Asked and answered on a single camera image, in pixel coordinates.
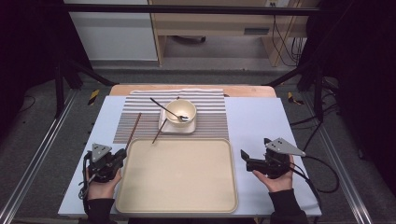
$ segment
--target striped placemat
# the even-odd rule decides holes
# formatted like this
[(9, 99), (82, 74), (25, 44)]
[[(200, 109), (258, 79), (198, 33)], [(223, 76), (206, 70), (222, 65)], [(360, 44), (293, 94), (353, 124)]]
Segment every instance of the striped placemat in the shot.
[(158, 138), (225, 138), (229, 139), (224, 93), (222, 89), (183, 89), (170, 91), (132, 91), (125, 99), (114, 144), (128, 142), (137, 115), (142, 113), (133, 139), (152, 137), (159, 130), (161, 108), (149, 98), (167, 105), (177, 97), (191, 101), (197, 108), (196, 128), (193, 133), (161, 133)]

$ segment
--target spoon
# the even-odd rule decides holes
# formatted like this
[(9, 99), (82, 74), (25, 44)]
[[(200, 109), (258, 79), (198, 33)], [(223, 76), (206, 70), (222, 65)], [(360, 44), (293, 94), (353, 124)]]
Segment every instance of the spoon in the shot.
[(168, 111), (168, 112), (171, 113), (173, 116), (177, 117), (177, 119), (178, 119), (180, 122), (187, 122), (187, 121), (190, 120), (189, 117), (182, 116), (182, 115), (178, 116), (178, 115), (174, 114), (172, 111), (166, 109), (163, 105), (160, 105), (160, 103), (158, 103), (157, 101), (155, 101), (155, 100), (152, 99), (151, 97), (150, 97), (149, 99), (150, 99), (152, 102), (154, 102), (156, 105), (160, 106), (162, 109)]

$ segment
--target hand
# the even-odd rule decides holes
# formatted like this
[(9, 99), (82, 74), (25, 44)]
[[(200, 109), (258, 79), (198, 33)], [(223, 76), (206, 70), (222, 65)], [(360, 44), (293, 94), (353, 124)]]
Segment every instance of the hand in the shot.
[[(290, 167), (294, 168), (294, 160), (290, 155)], [(293, 171), (288, 171), (277, 179), (270, 179), (259, 171), (254, 170), (253, 174), (268, 188), (270, 192), (277, 192), (286, 189), (292, 189)]]
[(104, 198), (112, 199), (114, 196), (114, 188), (117, 186), (121, 179), (121, 170), (119, 169), (116, 173), (116, 176), (114, 176), (114, 179), (110, 180), (107, 183), (98, 183), (92, 181), (88, 190), (88, 200)]

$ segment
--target black sleeve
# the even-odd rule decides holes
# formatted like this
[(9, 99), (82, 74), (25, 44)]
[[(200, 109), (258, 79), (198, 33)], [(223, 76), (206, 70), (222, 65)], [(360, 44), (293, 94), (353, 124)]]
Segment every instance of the black sleeve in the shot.
[(271, 215), (271, 224), (307, 224), (308, 218), (294, 195), (294, 189), (269, 193), (275, 212)]
[(90, 207), (88, 223), (117, 224), (117, 222), (110, 220), (110, 211), (114, 201), (114, 199), (88, 200), (88, 206)]

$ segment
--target white table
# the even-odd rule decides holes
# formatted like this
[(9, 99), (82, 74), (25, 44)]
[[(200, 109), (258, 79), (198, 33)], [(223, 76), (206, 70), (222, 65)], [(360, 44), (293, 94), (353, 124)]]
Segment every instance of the white table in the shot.
[[(111, 146), (113, 153), (125, 147), (122, 144), (112, 144), (124, 100), (125, 96), (107, 96), (105, 99), (92, 134), (81, 154), (78, 167), (64, 196), (58, 212), (59, 215), (86, 216), (82, 200), (78, 198), (78, 192), (81, 188), (78, 183), (82, 181), (83, 157), (87, 150), (92, 150), (92, 143)], [(265, 152), (263, 138), (276, 139), (282, 137), (296, 145), (283, 105), (278, 98), (264, 97), (226, 97), (225, 104), (230, 142), (233, 148), (238, 206), (231, 214), (199, 214), (199, 217), (268, 217), (274, 212), (268, 189), (256, 176), (246, 171), (246, 163), (241, 159), (240, 149), (245, 150), (250, 158), (263, 159), (262, 154)], [(300, 157), (294, 157), (294, 162), (305, 171)], [(297, 201), (306, 214), (308, 216), (320, 216), (321, 212), (314, 194), (298, 175), (293, 176), (293, 187)], [(111, 213), (118, 213), (114, 206)], [(158, 216), (163, 217), (163, 215), (154, 213), (140, 217)]]

